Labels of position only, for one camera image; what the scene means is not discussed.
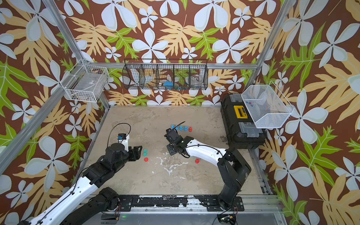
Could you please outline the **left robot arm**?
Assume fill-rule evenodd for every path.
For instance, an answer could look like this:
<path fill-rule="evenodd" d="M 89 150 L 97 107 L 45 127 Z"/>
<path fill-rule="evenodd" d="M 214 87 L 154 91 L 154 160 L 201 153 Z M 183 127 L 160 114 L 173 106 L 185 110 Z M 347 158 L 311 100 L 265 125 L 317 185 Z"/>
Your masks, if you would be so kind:
<path fill-rule="evenodd" d="M 43 213 L 30 221 L 22 220 L 21 225 L 82 225 L 91 217 L 108 209 L 116 208 L 118 194 L 107 187 L 82 207 L 79 204 L 114 177 L 127 162 L 141 157 L 142 146 L 127 147 L 113 143 L 96 163 L 85 169 L 82 176 L 60 199 Z"/>

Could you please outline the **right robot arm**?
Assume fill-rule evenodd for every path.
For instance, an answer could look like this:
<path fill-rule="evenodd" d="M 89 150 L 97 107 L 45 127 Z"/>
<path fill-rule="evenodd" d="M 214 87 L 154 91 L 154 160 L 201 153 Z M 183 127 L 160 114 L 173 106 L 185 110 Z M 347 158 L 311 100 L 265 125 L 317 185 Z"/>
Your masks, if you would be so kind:
<path fill-rule="evenodd" d="M 218 206 L 224 210 L 230 209 L 251 173 L 250 165 L 239 151 L 235 148 L 216 148 L 190 136 L 183 138 L 175 128 L 167 129 L 164 137 L 169 142 L 166 147 L 171 156 L 179 153 L 185 158 L 196 157 L 219 169 L 224 186 L 217 197 Z"/>

